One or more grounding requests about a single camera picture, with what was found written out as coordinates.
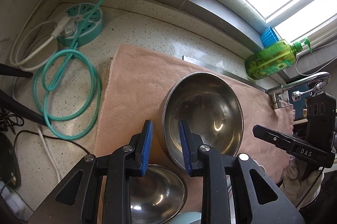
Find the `right white gloved hand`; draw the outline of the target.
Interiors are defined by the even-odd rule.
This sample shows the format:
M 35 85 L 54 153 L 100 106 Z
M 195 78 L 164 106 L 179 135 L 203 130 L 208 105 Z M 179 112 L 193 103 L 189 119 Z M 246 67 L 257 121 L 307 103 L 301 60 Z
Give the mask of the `right white gloved hand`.
M 321 170 L 315 170 L 307 178 L 303 178 L 306 166 L 306 162 L 293 158 L 287 165 L 283 182 L 279 187 L 298 210 L 316 199 L 324 179 Z

